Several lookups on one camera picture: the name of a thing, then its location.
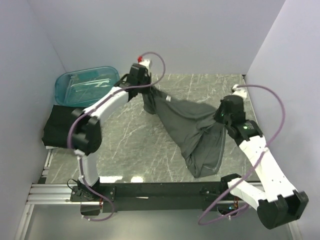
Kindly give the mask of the grey t-shirt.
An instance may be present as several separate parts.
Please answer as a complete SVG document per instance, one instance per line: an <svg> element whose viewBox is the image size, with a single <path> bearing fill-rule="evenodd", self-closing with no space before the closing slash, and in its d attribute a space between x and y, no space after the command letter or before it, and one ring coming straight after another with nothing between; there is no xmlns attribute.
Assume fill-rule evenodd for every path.
<svg viewBox="0 0 320 240"><path fill-rule="evenodd" d="M226 129L214 120L216 108L204 102L177 99L155 87L142 95L143 108L157 115L179 147L194 178L218 173L223 159Z"/></svg>

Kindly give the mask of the black base beam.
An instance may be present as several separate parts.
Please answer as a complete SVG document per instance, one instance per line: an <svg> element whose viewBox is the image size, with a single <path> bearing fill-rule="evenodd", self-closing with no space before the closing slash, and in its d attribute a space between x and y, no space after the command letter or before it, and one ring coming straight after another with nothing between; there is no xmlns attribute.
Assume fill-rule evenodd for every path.
<svg viewBox="0 0 320 240"><path fill-rule="evenodd" d="M81 204L81 212L98 215L98 211L205 210L224 190L222 183L100 183L89 191L84 184L73 186L72 203Z"/></svg>

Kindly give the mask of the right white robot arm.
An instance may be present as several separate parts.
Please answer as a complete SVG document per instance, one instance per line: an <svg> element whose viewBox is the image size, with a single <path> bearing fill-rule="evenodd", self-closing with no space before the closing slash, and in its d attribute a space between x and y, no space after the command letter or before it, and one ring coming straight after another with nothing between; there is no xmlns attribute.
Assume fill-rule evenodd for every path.
<svg viewBox="0 0 320 240"><path fill-rule="evenodd" d="M254 171L263 186L260 190L240 181L240 175L229 174L220 179L221 197L230 200L235 196L245 201L257 211L261 223L269 230L300 219L309 198L282 172L258 124L246 118L244 99L238 95L225 96L214 119L224 124L228 135L256 167Z"/></svg>

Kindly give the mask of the folded black t-shirt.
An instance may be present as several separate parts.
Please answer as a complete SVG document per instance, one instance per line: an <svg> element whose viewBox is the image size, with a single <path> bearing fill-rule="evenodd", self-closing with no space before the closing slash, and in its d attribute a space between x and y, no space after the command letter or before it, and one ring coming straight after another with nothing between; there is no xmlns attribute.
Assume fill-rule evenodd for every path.
<svg viewBox="0 0 320 240"><path fill-rule="evenodd" d="M67 137L72 125L72 106L53 105L41 138L45 147L67 148Z"/></svg>

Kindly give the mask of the aluminium frame rail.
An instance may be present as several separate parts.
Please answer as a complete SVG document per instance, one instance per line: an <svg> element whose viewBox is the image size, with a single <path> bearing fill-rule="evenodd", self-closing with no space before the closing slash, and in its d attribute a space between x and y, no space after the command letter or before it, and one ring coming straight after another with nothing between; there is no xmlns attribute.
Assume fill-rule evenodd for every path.
<svg viewBox="0 0 320 240"><path fill-rule="evenodd" d="M27 205L68 205L72 190L66 184L32 184L27 196Z"/></svg>

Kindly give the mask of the teal plastic bin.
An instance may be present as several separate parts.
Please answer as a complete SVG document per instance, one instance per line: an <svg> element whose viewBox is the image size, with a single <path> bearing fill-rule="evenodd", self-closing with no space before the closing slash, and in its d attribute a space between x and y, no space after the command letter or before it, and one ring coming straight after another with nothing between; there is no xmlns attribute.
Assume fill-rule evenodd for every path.
<svg viewBox="0 0 320 240"><path fill-rule="evenodd" d="M67 72L55 81L55 101L67 107L89 107L104 97L120 80L112 66Z"/></svg>

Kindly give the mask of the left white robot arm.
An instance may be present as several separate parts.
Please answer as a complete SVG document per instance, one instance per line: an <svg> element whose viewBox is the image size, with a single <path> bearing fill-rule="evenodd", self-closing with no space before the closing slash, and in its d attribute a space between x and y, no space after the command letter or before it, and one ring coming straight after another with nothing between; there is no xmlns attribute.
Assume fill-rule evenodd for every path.
<svg viewBox="0 0 320 240"><path fill-rule="evenodd" d="M78 181L85 185L82 195L88 201L94 201L100 195L100 188L96 185L100 177L95 154L102 144L101 125L115 110L150 89L151 65L150 59L133 63L129 73L116 82L105 96L84 110L76 109L71 113L73 120L66 144L77 157Z"/></svg>

